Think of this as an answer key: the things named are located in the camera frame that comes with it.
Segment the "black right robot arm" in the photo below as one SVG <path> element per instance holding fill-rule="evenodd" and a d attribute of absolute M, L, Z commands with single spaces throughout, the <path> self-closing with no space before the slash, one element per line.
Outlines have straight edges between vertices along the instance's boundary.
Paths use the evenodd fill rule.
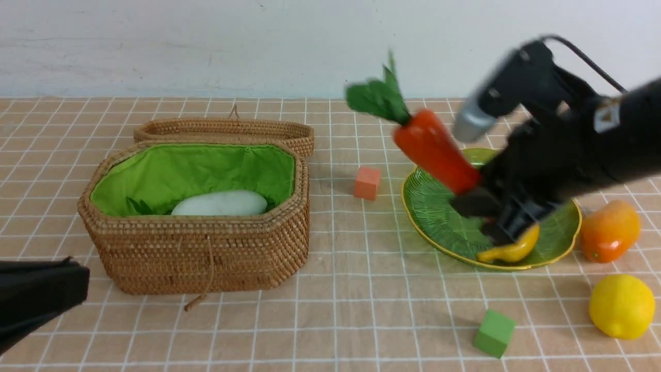
<path fill-rule="evenodd" d="M 571 83 L 552 101 L 524 103 L 530 117 L 451 200 L 496 246 L 513 243 L 571 198 L 659 174 L 659 80 L 617 97 Z"/>

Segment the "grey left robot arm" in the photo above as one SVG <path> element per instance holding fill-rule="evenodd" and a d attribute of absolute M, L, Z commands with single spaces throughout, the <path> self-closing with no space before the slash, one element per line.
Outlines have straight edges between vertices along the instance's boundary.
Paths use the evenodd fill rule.
<path fill-rule="evenodd" d="M 72 257 L 1 262 L 1 354 L 87 300 L 90 269 Z"/>

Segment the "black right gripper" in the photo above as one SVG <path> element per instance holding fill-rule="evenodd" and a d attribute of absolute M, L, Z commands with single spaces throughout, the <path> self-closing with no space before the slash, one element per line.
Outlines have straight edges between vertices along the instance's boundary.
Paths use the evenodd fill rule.
<path fill-rule="evenodd" d="M 481 187 L 450 205 L 465 218 L 493 219 L 482 224 L 493 246 L 516 243 L 567 200 L 599 188 L 592 136 L 591 124 L 581 119 L 531 119 L 482 167 Z"/>

